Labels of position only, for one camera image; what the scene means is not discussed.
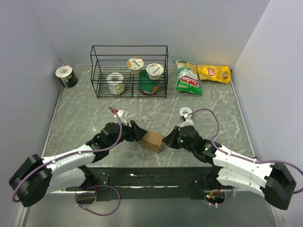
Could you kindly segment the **brown cardboard box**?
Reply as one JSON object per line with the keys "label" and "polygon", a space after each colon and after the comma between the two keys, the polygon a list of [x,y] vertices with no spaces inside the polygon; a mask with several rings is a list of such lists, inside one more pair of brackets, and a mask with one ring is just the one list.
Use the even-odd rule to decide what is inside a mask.
{"label": "brown cardboard box", "polygon": [[139,144],[141,148],[155,153],[160,153],[163,146],[163,138],[164,136],[159,133],[148,131],[147,134],[139,141]]}

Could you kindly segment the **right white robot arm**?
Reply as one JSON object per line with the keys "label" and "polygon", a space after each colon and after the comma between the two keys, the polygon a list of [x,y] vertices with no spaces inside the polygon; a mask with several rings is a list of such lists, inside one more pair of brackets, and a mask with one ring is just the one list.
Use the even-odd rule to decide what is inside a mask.
{"label": "right white robot arm", "polygon": [[221,144],[203,139],[193,126],[178,127],[163,138],[172,149],[183,148],[196,159],[217,168],[207,176],[211,188],[232,186],[262,196],[270,205],[287,210],[294,194],[296,181],[285,164],[260,163],[231,151]]}

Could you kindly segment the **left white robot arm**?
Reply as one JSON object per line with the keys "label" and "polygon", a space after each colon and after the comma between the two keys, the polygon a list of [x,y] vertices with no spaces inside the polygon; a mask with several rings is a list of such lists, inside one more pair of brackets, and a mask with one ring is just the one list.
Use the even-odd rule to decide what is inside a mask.
{"label": "left white robot arm", "polygon": [[146,134],[147,130],[140,128],[135,121],[127,124],[110,122],[75,150],[52,157],[29,156],[9,180],[13,202],[21,202],[24,207],[36,204],[46,194],[64,188],[64,175],[70,179],[78,178],[74,187],[89,190],[94,178],[82,170],[85,165],[105,158],[119,143],[139,142]]}

